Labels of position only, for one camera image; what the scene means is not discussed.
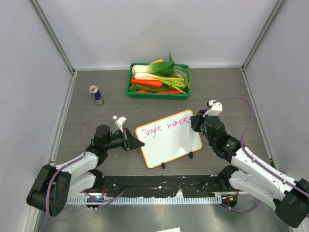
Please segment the yellow framed whiteboard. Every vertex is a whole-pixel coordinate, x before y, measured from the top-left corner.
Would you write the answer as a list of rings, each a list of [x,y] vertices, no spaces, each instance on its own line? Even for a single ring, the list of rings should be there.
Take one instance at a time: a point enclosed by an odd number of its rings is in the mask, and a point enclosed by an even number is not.
[[[149,169],[203,147],[199,133],[191,129],[191,116],[193,111],[187,109],[136,128],[137,138],[145,143],[141,151]]]

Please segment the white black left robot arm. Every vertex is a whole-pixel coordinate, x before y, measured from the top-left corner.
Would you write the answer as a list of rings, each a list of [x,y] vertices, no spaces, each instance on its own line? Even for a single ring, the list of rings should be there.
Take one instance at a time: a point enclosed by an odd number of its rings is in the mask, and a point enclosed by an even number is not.
[[[56,217],[68,199],[84,190],[97,193],[102,189],[103,176],[97,167],[107,158],[108,150],[120,147],[130,151],[144,145],[126,128],[112,133],[109,126],[100,125],[81,155],[61,165],[46,164],[40,169],[26,203]]]

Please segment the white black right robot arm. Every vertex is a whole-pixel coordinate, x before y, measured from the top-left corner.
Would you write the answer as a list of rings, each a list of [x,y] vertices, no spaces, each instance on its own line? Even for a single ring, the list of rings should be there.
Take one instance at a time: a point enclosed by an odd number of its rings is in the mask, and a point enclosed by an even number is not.
[[[191,128],[206,137],[213,152],[229,165],[219,174],[224,191],[244,191],[272,208],[286,225],[298,228],[309,216],[309,183],[283,174],[256,156],[237,138],[229,135],[218,116],[201,110],[190,117]]]

